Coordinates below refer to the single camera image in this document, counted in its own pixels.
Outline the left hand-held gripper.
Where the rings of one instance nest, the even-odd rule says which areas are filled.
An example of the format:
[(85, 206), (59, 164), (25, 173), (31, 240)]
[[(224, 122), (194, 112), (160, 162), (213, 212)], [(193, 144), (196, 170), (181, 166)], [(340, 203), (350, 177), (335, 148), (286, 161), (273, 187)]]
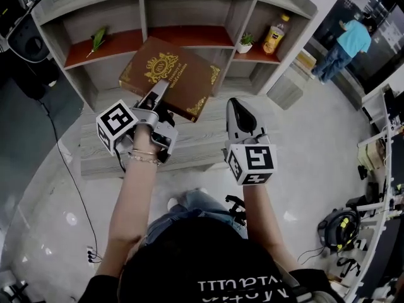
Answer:
[(134, 106), (128, 107), (123, 100), (118, 100), (96, 118), (97, 136), (112, 156), (128, 152), (135, 129), (143, 125), (151, 130), (151, 142), (161, 148), (158, 160), (165, 163), (170, 158), (178, 131), (158, 113), (169, 85), (169, 81), (160, 80)]

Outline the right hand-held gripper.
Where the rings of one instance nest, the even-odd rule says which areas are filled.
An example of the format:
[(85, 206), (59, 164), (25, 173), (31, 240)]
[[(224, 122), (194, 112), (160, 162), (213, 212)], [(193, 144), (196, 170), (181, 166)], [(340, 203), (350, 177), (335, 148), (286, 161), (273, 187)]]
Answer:
[(225, 162), (238, 186), (266, 184), (278, 170), (276, 145), (270, 143), (261, 114), (249, 103), (230, 98), (226, 106), (228, 135), (237, 128), (253, 138), (239, 138), (225, 142)]

